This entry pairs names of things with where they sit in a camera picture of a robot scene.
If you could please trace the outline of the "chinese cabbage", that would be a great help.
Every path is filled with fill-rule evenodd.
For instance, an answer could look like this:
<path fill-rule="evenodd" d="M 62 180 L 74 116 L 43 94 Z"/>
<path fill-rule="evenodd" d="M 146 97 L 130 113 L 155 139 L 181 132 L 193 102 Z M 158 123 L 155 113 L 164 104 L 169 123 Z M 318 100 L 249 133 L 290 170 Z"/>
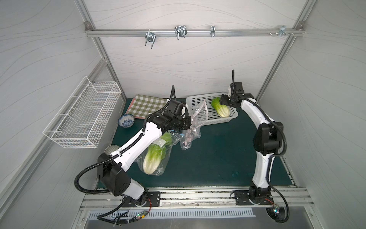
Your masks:
<path fill-rule="evenodd" d="M 164 142 L 164 146 L 169 146 L 169 145 L 171 145 L 171 144 L 172 144 L 172 142 L 173 142 L 172 136 L 171 136 L 171 134 L 170 134 L 170 133 L 168 133 L 168 132 L 164 133 L 164 134 L 160 137 L 160 139 L 162 139 L 162 140 L 164 140 L 164 141 L 165 141 L 165 142 Z"/>
<path fill-rule="evenodd" d="M 226 118 L 230 116 L 229 108 L 226 105 L 220 104 L 220 97 L 214 98 L 211 102 L 211 106 L 221 118 Z"/>
<path fill-rule="evenodd" d="M 149 145 L 143 162 L 144 173 L 151 175 L 158 169 L 160 163 L 166 157 L 166 150 L 167 148 L 165 146 L 160 147 L 156 144 Z"/>

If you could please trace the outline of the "pink dotted zipper bag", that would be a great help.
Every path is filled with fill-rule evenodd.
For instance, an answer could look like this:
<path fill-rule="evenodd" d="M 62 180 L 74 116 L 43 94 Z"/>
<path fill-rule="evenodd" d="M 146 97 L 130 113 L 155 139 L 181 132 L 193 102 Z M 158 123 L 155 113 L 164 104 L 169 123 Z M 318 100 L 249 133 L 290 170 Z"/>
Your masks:
<path fill-rule="evenodd" d="M 201 127 L 208 121 L 208 108 L 206 101 L 202 101 L 197 107 L 193 108 L 189 113 L 191 117 L 191 127 L 188 130 L 184 130 L 184 138 L 180 141 L 182 150 L 187 150 L 192 147 L 192 142 L 200 138 Z"/>

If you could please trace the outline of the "white plastic basket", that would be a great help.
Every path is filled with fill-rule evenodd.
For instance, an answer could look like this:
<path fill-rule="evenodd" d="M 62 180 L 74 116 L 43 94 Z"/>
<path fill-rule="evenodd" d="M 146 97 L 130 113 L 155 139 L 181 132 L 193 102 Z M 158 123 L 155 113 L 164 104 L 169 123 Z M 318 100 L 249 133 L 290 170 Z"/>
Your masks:
<path fill-rule="evenodd" d="M 199 104 L 203 101 L 206 101 L 207 109 L 208 109 L 208 120 L 204 124 L 206 125 L 213 125 L 213 124 L 220 124 L 225 122 L 230 122 L 232 119 L 238 117 L 238 112 L 235 108 L 229 107 L 230 115 L 229 117 L 222 118 L 219 116 L 217 111 L 211 106 L 211 102 L 213 99 L 219 97 L 227 93 L 213 93 L 213 94 L 202 94 L 202 95 L 193 95 L 186 98 L 186 105 L 188 112 L 195 110 L 199 107 Z"/>

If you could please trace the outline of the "clear blue zipper bag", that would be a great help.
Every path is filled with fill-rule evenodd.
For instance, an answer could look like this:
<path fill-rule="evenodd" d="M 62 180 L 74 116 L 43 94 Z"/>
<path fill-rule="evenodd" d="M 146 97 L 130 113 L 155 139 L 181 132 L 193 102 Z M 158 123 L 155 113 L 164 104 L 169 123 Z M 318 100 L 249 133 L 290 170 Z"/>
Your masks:
<path fill-rule="evenodd" d="M 160 176 L 169 162 L 172 147 L 184 137 L 175 131 L 166 132 L 153 141 L 135 160 L 139 169 L 147 175 Z"/>

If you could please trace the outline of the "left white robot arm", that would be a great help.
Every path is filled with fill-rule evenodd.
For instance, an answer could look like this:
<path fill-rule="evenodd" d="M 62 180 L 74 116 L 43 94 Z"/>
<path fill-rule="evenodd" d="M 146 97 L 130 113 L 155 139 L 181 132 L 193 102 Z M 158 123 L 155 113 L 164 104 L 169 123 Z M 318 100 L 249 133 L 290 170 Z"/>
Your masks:
<path fill-rule="evenodd" d="M 191 117 L 186 105 L 170 99 L 165 107 L 146 117 L 142 129 L 127 143 L 110 155 L 103 153 L 99 156 L 101 165 L 97 168 L 97 178 L 114 196 L 124 195 L 144 202 L 146 188 L 130 178 L 127 171 L 139 155 L 167 131 L 190 127 Z"/>

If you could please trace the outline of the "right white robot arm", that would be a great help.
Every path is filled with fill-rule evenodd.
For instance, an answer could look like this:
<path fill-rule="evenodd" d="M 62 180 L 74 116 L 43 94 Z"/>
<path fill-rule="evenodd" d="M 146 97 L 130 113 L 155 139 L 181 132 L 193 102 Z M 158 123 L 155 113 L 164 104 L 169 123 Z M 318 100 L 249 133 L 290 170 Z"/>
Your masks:
<path fill-rule="evenodd" d="M 230 84 L 229 95 L 222 95 L 220 104 L 241 108 L 257 127 L 253 138 L 253 146 L 256 150 L 255 172 L 247 195 L 253 204 L 258 205 L 271 195 L 270 179 L 273 160 L 282 147 L 283 124 L 272 120 L 254 97 L 244 92 L 241 82 Z"/>

